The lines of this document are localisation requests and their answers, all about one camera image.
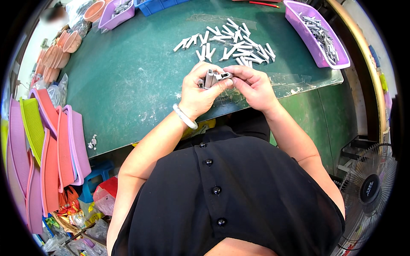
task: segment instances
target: yellow-green plastic basket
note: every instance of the yellow-green plastic basket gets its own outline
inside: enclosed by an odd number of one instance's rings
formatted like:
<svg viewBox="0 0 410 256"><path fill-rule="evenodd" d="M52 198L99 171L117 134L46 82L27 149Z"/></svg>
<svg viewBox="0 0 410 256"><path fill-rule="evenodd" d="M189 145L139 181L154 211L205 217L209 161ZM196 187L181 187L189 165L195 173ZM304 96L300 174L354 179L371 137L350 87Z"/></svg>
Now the yellow-green plastic basket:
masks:
<svg viewBox="0 0 410 256"><path fill-rule="evenodd" d="M44 128L40 118L39 104L36 98L23 100L20 97L21 117L31 151L36 162L41 166L41 152L44 143Z"/></svg>

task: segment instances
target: label on fan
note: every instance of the label on fan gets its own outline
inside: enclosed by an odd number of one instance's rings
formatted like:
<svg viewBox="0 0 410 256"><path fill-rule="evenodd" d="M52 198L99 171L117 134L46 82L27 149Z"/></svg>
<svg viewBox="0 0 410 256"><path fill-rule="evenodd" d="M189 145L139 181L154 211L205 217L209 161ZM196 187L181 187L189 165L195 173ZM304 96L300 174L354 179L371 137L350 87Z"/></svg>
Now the label on fan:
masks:
<svg viewBox="0 0 410 256"><path fill-rule="evenodd" d="M367 190L366 190L367 196L369 196L369 193L370 193L370 190L371 190L371 188L372 188L372 186L373 186L373 183L374 183L374 181L370 182L370 183L369 183L369 186L367 187Z"/></svg>

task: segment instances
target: blue plastic crate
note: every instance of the blue plastic crate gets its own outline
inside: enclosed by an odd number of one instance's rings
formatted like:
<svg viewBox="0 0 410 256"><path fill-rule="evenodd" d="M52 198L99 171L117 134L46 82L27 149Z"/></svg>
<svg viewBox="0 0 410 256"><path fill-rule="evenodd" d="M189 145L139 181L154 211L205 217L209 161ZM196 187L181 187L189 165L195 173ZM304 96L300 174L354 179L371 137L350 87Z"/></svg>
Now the blue plastic crate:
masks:
<svg viewBox="0 0 410 256"><path fill-rule="evenodd" d="M141 0L134 0L134 5L135 9L139 8L145 17L147 17L171 6L188 1L190 0L146 0L141 3Z"/></svg>

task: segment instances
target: green table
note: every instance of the green table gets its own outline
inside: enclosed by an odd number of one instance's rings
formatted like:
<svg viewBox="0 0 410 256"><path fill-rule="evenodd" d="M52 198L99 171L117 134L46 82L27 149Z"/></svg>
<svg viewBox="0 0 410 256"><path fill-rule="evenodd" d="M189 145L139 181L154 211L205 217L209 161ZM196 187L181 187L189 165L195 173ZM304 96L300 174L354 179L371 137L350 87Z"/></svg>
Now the green table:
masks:
<svg viewBox="0 0 410 256"><path fill-rule="evenodd" d="M305 44L280 9L228 0L192 0L145 17L135 17L112 31L90 31L71 55L60 76L68 74L67 104L83 116L85 141L97 134L93 157L141 140L172 110L181 98L184 76L198 62L195 50L173 52L183 39L206 31L206 27L245 22L250 38L276 51L274 63L254 65L273 82L278 98L343 82L339 70L318 68ZM234 59L219 62L223 43L212 57L221 67L235 65ZM208 120L249 107L235 90L219 96L198 121Z"/></svg>

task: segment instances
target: wall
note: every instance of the wall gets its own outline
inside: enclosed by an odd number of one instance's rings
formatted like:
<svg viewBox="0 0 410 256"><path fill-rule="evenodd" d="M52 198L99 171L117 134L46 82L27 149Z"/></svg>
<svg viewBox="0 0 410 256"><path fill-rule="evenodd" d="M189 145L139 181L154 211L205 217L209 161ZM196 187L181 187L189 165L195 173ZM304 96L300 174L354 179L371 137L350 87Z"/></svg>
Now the wall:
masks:
<svg viewBox="0 0 410 256"><path fill-rule="evenodd" d="M58 0L53 0L50 7L54 6L57 1ZM62 0L61 2L65 5L70 1L71 0ZM58 31L55 28L49 27L41 21L37 24L27 44L18 72L17 79L20 80L22 84L17 86L16 99L20 97L23 97L23 99L27 98L33 75L33 68L41 50L40 45L43 42L43 39L47 38L47 45L49 46L57 32Z"/></svg>
<svg viewBox="0 0 410 256"><path fill-rule="evenodd" d="M386 77L387 86L389 87L389 94L392 98L394 98L397 94L397 89L396 82L394 80L393 67L379 33L365 11L355 0L346 0L342 5L361 28L367 42L372 45L376 51L377 57L380 61L380 68Z"/></svg>

